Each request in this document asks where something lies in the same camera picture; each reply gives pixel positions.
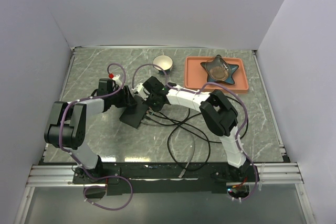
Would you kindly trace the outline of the black network switch box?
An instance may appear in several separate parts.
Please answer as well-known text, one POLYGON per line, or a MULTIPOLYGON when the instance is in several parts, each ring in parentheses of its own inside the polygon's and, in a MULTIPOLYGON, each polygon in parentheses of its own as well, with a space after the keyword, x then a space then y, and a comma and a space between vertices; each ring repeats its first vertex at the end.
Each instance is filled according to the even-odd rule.
POLYGON ((144 103, 140 96, 135 95, 134 99, 136 101, 136 105, 133 107, 127 107, 119 117, 119 120, 122 123, 137 129, 146 116, 149 107, 144 103))

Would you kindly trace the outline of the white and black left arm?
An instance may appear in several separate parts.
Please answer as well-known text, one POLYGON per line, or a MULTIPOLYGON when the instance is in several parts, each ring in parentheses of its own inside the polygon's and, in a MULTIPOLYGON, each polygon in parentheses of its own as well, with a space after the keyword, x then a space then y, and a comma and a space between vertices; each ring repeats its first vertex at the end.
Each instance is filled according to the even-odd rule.
POLYGON ((67 153, 92 183, 105 176, 101 157, 94 153, 86 138, 89 117, 116 108, 135 108, 137 102, 128 86, 118 78, 101 78, 90 96, 73 102, 56 101, 44 132, 44 140, 67 153))

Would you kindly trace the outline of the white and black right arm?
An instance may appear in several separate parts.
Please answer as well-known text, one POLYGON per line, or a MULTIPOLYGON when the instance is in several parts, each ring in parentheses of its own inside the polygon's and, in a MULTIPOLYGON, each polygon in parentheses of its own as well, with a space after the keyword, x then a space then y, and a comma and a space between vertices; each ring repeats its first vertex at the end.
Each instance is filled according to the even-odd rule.
POLYGON ((240 140, 240 131, 248 122, 245 105, 245 118, 238 126, 238 111, 222 91, 202 92, 186 89, 177 84, 161 83, 151 76, 146 82, 138 84, 135 91, 153 111, 159 112, 165 104, 180 105, 201 113, 208 129, 219 137, 227 155, 230 177, 241 181, 248 175, 251 161, 247 157, 240 140))

